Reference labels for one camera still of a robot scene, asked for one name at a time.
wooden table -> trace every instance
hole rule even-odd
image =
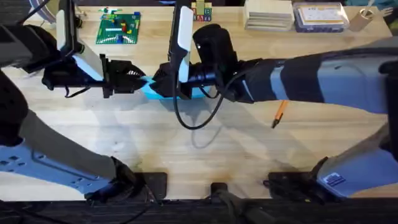
[[[101,14],[88,13],[80,37],[98,54],[131,60],[148,75],[167,61],[172,7],[124,7],[141,11],[137,45],[95,45]],[[346,7],[353,17],[358,7]],[[213,22],[229,30],[240,59],[282,58],[347,49],[390,37],[381,17],[365,30],[341,34],[298,34],[244,30],[240,7],[215,7]],[[30,23],[40,24],[40,19]],[[195,30],[205,23],[195,22]],[[192,62],[198,61],[196,50]],[[181,127],[168,100],[147,100],[137,92],[102,99],[101,90],[90,90],[67,100],[64,90],[50,92],[40,80],[14,68],[4,70],[23,91],[30,108],[66,137],[100,154],[115,156],[132,169],[166,171],[167,198],[203,198],[212,182],[227,182],[238,196],[267,198],[261,182],[270,171],[310,170],[325,156],[334,156],[374,133],[386,116],[336,105],[289,104],[282,122],[271,129],[279,101],[244,105],[225,101],[204,129]],[[214,100],[181,101],[183,119],[199,124],[209,116]],[[392,185],[367,190],[355,197],[398,195]],[[3,200],[83,200],[68,187],[13,174],[0,174]]]

orange marker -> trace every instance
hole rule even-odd
[[[278,112],[276,112],[276,114],[275,114],[274,122],[272,122],[272,128],[275,128],[279,124],[280,120],[282,119],[282,117],[284,115],[284,111],[286,109],[288,102],[289,102],[288,100],[282,100],[282,103],[279,106]]]

